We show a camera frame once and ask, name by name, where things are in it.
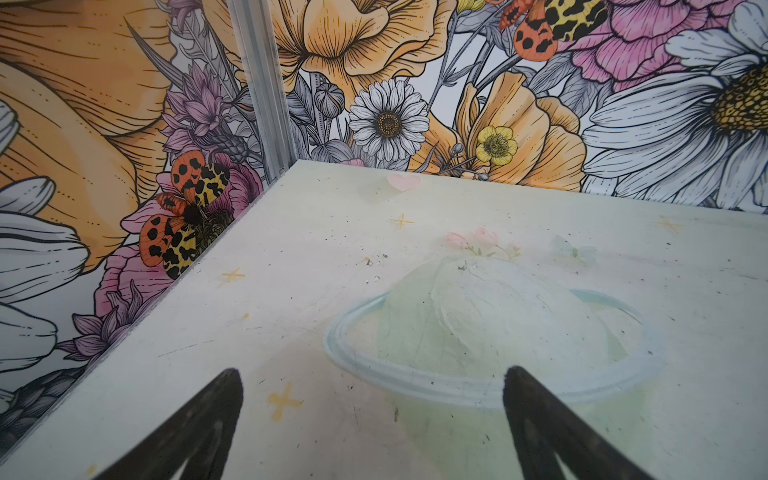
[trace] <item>daisy center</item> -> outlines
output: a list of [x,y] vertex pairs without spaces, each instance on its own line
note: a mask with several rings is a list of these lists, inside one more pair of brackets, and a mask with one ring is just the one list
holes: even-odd
[[397,137],[402,131],[402,122],[394,112],[384,111],[376,119],[376,130],[382,137]]
[[504,157],[509,153],[509,142],[500,134],[493,134],[485,139],[483,148],[492,157]]
[[729,85],[715,100],[712,116],[726,130],[768,130],[768,64]]

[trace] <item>wall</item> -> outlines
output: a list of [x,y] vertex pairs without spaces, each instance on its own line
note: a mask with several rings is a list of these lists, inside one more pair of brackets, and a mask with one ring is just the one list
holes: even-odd
[[0,30],[2,456],[275,174],[224,0],[30,2]]
[[270,4],[300,157],[762,213],[766,2],[742,1]]

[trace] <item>white daisy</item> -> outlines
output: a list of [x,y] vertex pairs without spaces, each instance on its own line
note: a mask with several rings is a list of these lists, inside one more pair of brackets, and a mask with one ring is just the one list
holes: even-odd
[[349,110],[355,143],[377,164],[410,158],[426,140],[422,132],[429,130],[427,103],[403,80],[370,85]]
[[583,191],[736,207],[753,190],[768,207],[768,0],[736,7],[728,30],[684,31],[666,44],[691,71],[609,97],[584,142]]

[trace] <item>gray flower bud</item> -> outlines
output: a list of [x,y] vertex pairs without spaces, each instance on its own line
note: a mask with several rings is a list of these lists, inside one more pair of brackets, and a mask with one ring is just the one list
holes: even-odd
[[310,152],[310,159],[331,164],[349,161],[354,158],[352,149],[341,140],[333,139],[324,145],[316,147]]
[[338,117],[344,109],[344,92],[334,84],[322,84],[315,92],[315,107],[326,118]]

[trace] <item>butterfly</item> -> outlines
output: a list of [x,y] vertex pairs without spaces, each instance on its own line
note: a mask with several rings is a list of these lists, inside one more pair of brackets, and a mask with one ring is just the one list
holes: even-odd
[[502,12],[498,29],[513,26],[526,13],[515,30],[514,45],[518,55],[531,61],[549,60],[558,41],[576,41],[608,18],[603,0],[515,0]]
[[552,239],[552,247],[558,255],[573,257],[576,260],[580,260],[586,264],[595,263],[595,256],[598,253],[598,249],[595,247],[576,248],[571,245],[571,242],[567,241],[560,235],[557,235],[554,239]]
[[163,263],[168,276],[177,279],[197,256],[196,227],[205,221],[210,205],[230,182],[229,170],[220,164],[205,164],[200,151],[181,155],[170,170],[170,179],[181,197],[163,192],[155,201],[168,214],[150,217],[141,228],[139,251],[146,266]]

